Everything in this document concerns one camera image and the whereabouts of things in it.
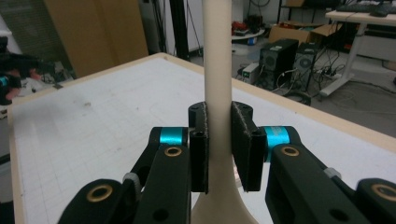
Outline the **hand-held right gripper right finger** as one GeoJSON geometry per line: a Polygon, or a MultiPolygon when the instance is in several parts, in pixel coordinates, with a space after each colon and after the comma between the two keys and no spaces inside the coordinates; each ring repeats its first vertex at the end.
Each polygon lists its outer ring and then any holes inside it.
{"type": "Polygon", "coordinates": [[[232,102],[232,153],[244,191],[260,191],[266,134],[253,121],[253,108],[232,102]]]}

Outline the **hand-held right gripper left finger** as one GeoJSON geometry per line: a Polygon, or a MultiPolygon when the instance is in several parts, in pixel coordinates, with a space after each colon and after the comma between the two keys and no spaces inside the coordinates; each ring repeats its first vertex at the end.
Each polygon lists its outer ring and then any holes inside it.
{"type": "Polygon", "coordinates": [[[189,149],[191,154],[191,190],[208,193],[209,135],[205,102],[189,107],[189,149]]]}

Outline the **beige slotted spoon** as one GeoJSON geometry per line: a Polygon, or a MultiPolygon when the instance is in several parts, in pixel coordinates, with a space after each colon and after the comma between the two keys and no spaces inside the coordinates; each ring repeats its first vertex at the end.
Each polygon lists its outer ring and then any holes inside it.
{"type": "Polygon", "coordinates": [[[236,186],[231,134],[232,0],[203,0],[205,102],[208,111],[208,192],[191,224],[258,224],[236,186]]]}

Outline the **small white device box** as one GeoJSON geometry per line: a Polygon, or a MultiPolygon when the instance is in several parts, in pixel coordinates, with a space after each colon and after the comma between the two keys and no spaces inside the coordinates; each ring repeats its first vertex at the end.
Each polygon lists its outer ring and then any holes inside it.
{"type": "Polygon", "coordinates": [[[248,84],[254,84],[258,77],[260,71],[260,64],[259,63],[251,63],[247,67],[242,70],[242,80],[248,84]]]}

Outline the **brown cardboard sheet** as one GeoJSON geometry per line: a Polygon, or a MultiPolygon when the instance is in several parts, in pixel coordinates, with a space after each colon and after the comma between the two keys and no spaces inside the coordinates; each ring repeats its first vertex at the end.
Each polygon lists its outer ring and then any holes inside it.
{"type": "Polygon", "coordinates": [[[44,0],[78,77],[149,55],[138,0],[44,0]]]}

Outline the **black computer tower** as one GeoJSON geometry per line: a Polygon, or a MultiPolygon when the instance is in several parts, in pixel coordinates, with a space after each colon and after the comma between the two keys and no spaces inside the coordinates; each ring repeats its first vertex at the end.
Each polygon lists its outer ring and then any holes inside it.
{"type": "Polygon", "coordinates": [[[298,46],[298,40],[283,38],[262,47],[259,64],[269,81],[267,89],[274,90],[290,79],[290,75],[281,74],[292,69],[298,46]]]}

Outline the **grey computer tower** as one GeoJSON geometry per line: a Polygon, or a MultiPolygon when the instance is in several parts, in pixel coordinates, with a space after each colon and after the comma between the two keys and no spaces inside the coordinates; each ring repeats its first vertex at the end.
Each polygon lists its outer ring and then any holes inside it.
{"type": "Polygon", "coordinates": [[[302,43],[297,48],[294,61],[296,73],[293,79],[300,85],[302,91],[306,91],[308,88],[318,49],[319,44],[317,43],[302,43]]]}

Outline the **round white platform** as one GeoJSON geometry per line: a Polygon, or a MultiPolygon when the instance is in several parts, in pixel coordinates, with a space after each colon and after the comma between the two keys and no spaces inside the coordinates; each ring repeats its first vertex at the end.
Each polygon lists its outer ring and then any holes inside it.
{"type": "Polygon", "coordinates": [[[245,34],[243,36],[232,35],[232,41],[249,39],[249,38],[253,38],[253,37],[257,37],[257,36],[263,35],[264,33],[265,33],[265,29],[260,29],[260,31],[258,33],[256,33],[256,34],[245,34]]]}

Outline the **open cardboard box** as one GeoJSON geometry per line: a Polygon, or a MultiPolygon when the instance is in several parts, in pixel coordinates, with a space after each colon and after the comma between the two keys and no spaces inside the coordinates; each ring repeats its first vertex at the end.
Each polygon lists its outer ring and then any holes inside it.
{"type": "Polygon", "coordinates": [[[283,22],[274,25],[268,41],[274,43],[280,39],[294,39],[299,43],[321,43],[325,38],[334,35],[342,28],[342,24],[298,24],[283,22]]]}

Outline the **white desk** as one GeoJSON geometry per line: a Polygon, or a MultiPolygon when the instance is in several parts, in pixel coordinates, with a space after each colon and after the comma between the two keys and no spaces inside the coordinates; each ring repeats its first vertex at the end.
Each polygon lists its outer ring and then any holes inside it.
{"type": "Polygon", "coordinates": [[[364,32],[368,24],[396,27],[396,14],[390,14],[384,18],[379,18],[370,16],[368,13],[340,12],[334,10],[326,13],[325,17],[331,19],[332,21],[355,22],[359,24],[359,28],[357,33],[355,34],[351,50],[346,60],[346,66],[342,75],[329,86],[320,90],[320,97],[330,96],[333,92],[341,88],[354,77],[354,74],[351,72],[352,64],[354,63],[358,50],[361,47],[364,32]]]}

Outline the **black keyboard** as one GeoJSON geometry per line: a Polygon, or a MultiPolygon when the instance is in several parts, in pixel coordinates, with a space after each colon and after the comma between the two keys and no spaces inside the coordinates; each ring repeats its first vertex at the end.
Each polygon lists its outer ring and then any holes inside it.
{"type": "Polygon", "coordinates": [[[370,13],[377,6],[386,7],[389,14],[396,14],[396,5],[393,4],[352,4],[340,6],[336,10],[339,12],[370,13]]]}

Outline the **black computer mouse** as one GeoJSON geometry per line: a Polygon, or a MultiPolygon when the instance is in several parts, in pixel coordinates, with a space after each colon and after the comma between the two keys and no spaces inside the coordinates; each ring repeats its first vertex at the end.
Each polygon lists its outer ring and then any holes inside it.
{"type": "Polygon", "coordinates": [[[388,9],[386,7],[381,7],[377,6],[375,7],[371,12],[370,15],[372,17],[378,17],[378,18],[385,18],[389,14],[388,9]]]}

